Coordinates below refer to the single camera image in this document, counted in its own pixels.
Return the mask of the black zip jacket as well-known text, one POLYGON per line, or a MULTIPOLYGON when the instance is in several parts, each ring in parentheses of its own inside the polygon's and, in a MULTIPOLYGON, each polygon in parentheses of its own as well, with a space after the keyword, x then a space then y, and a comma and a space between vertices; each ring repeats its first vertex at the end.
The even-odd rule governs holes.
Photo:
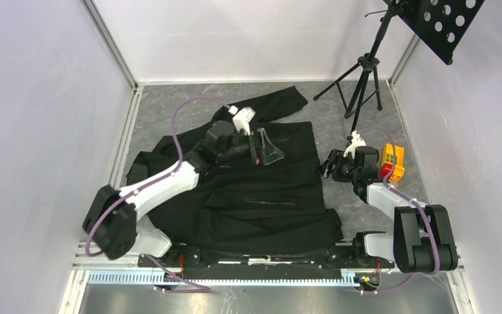
POLYGON ((294 86, 237 102, 255 110, 252 127, 264 128, 284 158, 217 165, 194 189, 149 212, 152 224, 175 241, 231 253, 298 254, 340 241, 341 219, 324 202, 312 124, 282 122, 306 105, 294 86))

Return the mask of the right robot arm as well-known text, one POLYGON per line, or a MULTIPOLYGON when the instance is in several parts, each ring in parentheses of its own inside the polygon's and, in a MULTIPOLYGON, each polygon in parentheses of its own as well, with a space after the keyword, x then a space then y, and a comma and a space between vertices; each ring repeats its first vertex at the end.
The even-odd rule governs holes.
POLYGON ((352 240, 351 257, 360 267, 377 258, 393 262, 403 273, 453 271, 459 264, 448 211, 402 195, 378 176, 380 153, 369 146, 354 153, 333 149, 319 173, 350 183, 361 201, 393 220, 393 233, 358 232, 352 240))

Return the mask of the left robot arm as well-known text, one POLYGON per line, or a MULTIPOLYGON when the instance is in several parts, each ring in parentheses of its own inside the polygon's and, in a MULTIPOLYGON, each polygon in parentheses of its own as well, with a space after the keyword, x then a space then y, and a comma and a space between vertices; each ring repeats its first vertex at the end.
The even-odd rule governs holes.
POLYGON ((255 166, 268 166, 285 154, 264 128, 251 131, 230 122, 215 122, 189 152, 179 154, 171 167, 135 184, 115 189, 101 187, 82 223, 87 244, 116 260, 126 254, 153 256, 162 266, 172 266, 179 249, 148 217, 171 198, 194 189, 205 173, 226 162, 249 158, 255 166))

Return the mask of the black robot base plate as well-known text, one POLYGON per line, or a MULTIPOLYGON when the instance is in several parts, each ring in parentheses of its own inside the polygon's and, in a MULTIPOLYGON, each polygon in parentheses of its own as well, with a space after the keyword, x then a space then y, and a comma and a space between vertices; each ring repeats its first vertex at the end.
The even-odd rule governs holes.
POLYGON ((243 254, 174 245, 156 259, 185 279, 338 279, 341 271, 373 274, 391 270, 393 262, 360 255, 352 243, 297 254, 243 254))

